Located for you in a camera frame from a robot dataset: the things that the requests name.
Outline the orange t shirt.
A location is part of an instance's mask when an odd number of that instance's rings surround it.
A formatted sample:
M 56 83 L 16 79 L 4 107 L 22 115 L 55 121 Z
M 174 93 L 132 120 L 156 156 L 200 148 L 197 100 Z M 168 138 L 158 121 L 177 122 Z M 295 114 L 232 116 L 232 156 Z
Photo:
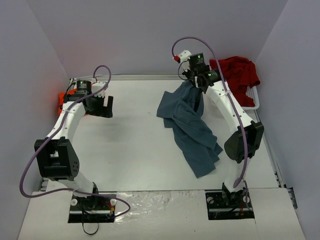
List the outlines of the orange t shirt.
M 68 101 L 68 97 L 70 97 L 71 95 L 73 95 L 74 93 L 76 92 L 75 89 L 73 90 L 70 90 L 68 91 L 67 93 L 63 93 L 61 92 L 59 95 L 58 95 L 58 107 L 57 107 L 57 110 L 58 110 L 58 114 L 60 115 L 61 112 L 62 112 L 62 109 L 63 109 L 63 104 L 66 103 Z

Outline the blue-grey t shirt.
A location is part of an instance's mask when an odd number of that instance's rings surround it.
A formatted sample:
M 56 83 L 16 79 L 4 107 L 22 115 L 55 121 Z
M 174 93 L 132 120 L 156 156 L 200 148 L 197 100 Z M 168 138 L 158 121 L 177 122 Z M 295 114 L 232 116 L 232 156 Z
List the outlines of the blue-grey t shirt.
M 203 113 L 202 91 L 187 80 L 174 92 L 163 93 L 156 112 L 164 127 L 172 129 L 174 141 L 196 178 L 211 173 L 223 152 L 218 138 L 202 120 Z

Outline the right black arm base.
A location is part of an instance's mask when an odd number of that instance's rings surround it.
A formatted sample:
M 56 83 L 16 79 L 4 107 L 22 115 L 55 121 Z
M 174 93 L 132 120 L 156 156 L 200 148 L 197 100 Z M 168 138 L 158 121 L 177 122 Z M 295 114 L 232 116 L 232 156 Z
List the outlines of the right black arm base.
M 207 217 L 210 221 L 254 219 L 250 195 L 245 189 L 236 192 L 231 200 L 222 190 L 206 190 Z

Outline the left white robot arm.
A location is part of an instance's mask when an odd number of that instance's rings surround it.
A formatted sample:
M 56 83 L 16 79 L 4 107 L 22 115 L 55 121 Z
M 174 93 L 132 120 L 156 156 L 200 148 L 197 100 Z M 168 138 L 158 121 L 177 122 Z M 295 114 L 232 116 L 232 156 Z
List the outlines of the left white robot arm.
M 52 131 L 34 144 L 40 175 L 59 182 L 83 198 L 89 209 L 101 203 L 97 185 L 80 171 L 80 160 L 72 145 L 79 122 L 85 115 L 112 118 L 113 96 L 106 97 L 107 82 L 78 80 L 75 92 L 66 93 Z

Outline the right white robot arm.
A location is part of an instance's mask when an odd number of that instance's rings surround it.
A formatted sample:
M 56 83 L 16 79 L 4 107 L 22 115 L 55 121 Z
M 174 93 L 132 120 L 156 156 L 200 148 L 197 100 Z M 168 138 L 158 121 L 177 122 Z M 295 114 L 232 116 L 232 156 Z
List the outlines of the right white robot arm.
M 261 145 L 264 126 L 243 110 L 222 77 L 222 71 L 211 69 L 202 53 L 183 50 L 176 59 L 181 63 L 182 74 L 210 98 L 230 129 L 231 135 L 223 147 L 230 166 L 222 184 L 221 199 L 226 206 L 232 207 L 240 200 L 238 191 L 245 188 L 247 167 Z

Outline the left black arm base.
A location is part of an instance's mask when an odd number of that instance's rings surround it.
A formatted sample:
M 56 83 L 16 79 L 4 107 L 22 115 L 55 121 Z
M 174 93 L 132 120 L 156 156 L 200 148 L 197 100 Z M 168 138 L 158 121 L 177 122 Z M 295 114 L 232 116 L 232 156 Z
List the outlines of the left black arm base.
M 113 223 L 117 200 L 101 196 L 78 197 L 70 201 L 68 223 Z

